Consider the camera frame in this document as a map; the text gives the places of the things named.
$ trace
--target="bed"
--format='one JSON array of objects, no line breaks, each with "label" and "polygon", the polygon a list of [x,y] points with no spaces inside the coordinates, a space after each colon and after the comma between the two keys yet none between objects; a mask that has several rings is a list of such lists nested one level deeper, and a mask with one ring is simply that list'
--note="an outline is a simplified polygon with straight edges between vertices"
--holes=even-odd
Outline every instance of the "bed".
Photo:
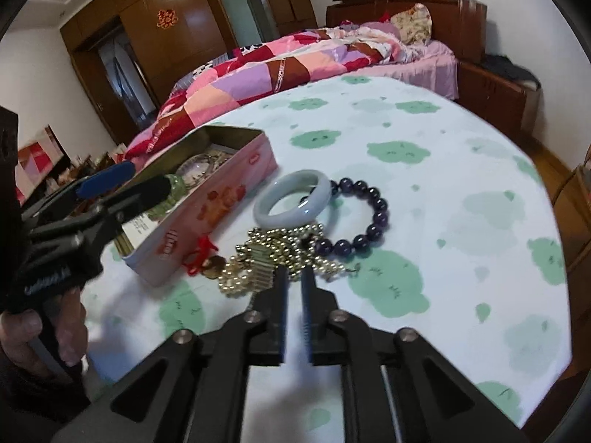
[{"label": "bed", "polygon": [[326,25],[348,20],[361,24],[424,4],[433,19],[432,40],[418,61],[377,65],[357,70],[365,76],[388,76],[457,100],[458,59],[478,63],[486,44],[486,5],[476,0],[333,0],[326,9]]},{"label": "bed", "polygon": [[[260,48],[239,49],[228,55],[235,58],[223,55],[226,61],[211,62],[181,79],[157,121],[128,146],[126,158],[140,169],[188,131],[233,109],[343,73],[389,76],[448,99],[462,97],[457,91],[456,63],[479,62],[483,56],[485,5],[476,0],[335,1],[340,3],[327,8],[326,28],[287,35]],[[423,40],[433,40],[428,46],[401,42],[388,32],[363,25],[417,5],[426,7],[432,25]]]}]

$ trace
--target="blue clamp handle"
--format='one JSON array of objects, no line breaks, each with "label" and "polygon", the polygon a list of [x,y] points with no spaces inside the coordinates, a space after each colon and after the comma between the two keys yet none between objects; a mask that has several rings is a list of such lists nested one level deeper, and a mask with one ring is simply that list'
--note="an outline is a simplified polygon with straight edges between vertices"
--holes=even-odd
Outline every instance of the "blue clamp handle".
[{"label": "blue clamp handle", "polygon": [[134,175],[135,165],[131,161],[121,162],[85,179],[76,190],[76,196],[81,199],[96,198],[122,185]]}]

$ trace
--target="bangle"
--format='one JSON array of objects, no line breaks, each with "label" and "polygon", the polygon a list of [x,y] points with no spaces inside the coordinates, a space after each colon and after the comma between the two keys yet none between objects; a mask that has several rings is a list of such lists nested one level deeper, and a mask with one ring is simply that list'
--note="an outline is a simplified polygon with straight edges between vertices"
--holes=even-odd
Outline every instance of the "bangle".
[{"label": "bangle", "polygon": [[[278,215],[269,214],[271,208],[284,196],[310,186],[315,186],[315,189],[306,201]],[[331,194],[330,181],[326,175],[316,170],[301,170],[286,175],[267,187],[257,198],[252,213],[256,224],[263,230],[298,228],[315,220],[329,204]]]}]

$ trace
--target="pink tin box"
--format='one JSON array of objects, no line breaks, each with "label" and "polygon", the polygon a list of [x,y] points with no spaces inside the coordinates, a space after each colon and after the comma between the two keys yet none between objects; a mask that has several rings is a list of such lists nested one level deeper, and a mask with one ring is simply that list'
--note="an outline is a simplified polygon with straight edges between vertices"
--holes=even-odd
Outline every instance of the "pink tin box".
[{"label": "pink tin box", "polygon": [[147,236],[133,242],[123,234],[115,240],[125,263],[151,285],[164,283],[181,265],[183,257],[195,249],[197,238],[209,234],[249,191],[277,168],[263,131],[202,126],[162,152],[128,184],[157,174],[172,174],[188,158],[203,153],[212,144],[236,153],[161,222],[153,223],[142,216],[127,224],[136,229],[143,227]]}]

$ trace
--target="screw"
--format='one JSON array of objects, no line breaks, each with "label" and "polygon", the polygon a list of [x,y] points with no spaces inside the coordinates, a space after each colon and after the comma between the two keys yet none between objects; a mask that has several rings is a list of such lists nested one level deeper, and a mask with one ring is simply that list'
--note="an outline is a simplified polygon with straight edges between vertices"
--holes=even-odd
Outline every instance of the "screw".
[{"label": "screw", "polygon": [[349,314],[344,309],[333,309],[329,314],[329,318],[333,323],[342,323],[347,321]]},{"label": "screw", "polygon": [[177,330],[172,335],[172,340],[179,345],[184,345],[193,339],[193,332],[191,330]]},{"label": "screw", "polygon": [[259,321],[261,321],[261,319],[261,312],[255,309],[251,309],[250,311],[246,311],[244,313],[244,321],[246,321],[249,324],[258,323]]},{"label": "screw", "polygon": [[414,328],[402,328],[398,331],[400,339],[406,343],[412,343],[419,337],[419,333]]}]

